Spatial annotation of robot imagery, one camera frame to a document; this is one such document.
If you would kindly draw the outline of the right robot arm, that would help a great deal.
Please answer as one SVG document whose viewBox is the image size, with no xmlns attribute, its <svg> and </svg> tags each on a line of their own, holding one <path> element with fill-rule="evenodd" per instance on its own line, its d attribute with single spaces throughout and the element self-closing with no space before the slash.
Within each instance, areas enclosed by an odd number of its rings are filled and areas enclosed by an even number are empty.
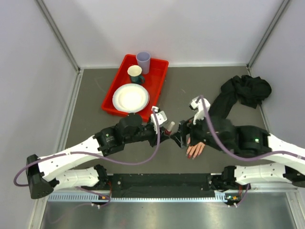
<svg viewBox="0 0 305 229">
<path fill-rule="evenodd" d="M 171 136 L 180 148 L 204 143 L 216 150 L 226 152 L 241 161 L 269 160 L 260 166 L 226 167 L 222 182 L 226 188 L 257 182 L 285 182 L 296 187 L 305 186 L 305 150 L 285 142 L 265 129 L 253 125 L 235 126 L 228 119 L 213 116 L 193 122 L 181 121 L 178 131 Z"/>
</svg>

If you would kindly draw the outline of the white nail polish cap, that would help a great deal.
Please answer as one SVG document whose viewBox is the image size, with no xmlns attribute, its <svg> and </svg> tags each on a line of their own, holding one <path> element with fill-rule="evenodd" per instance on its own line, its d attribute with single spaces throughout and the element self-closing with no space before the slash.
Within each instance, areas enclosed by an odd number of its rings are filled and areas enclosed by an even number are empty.
<svg viewBox="0 0 305 229">
<path fill-rule="evenodd" d="M 174 121 L 171 121 L 171 122 L 169 123 L 168 127 L 167 127 L 167 130 L 168 130 L 169 132 L 171 132 L 172 129 L 173 129 L 173 127 L 174 127 L 174 125 L 175 125 L 175 122 L 174 122 Z"/>
</svg>

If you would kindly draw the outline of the red nail polish bottle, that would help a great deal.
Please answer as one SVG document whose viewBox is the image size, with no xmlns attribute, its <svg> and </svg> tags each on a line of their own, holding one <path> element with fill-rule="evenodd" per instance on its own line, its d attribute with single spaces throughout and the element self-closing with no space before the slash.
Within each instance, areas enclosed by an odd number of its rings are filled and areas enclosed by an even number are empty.
<svg viewBox="0 0 305 229">
<path fill-rule="evenodd" d="M 167 129 L 165 130 L 165 134 L 166 134 L 166 135 L 171 135 L 171 133 L 172 133 L 171 131 L 169 131 L 169 130 L 167 130 Z"/>
</svg>

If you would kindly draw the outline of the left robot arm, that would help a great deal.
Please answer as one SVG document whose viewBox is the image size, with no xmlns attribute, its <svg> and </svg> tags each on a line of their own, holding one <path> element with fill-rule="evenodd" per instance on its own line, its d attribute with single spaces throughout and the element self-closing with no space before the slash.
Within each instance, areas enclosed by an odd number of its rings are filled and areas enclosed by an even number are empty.
<svg viewBox="0 0 305 229">
<path fill-rule="evenodd" d="M 96 165 L 83 170 L 75 167 L 120 152 L 126 144 L 148 141 L 156 147 L 169 139 L 175 125 L 164 112 L 151 115 L 147 124 L 142 123 L 139 114 L 130 113 L 111 127 L 89 137 L 85 141 L 53 155 L 39 157 L 33 154 L 26 160 L 26 176 L 32 199 L 43 198 L 55 190 L 70 187 L 92 187 L 103 189 L 108 184 L 108 176 L 103 166 Z"/>
</svg>

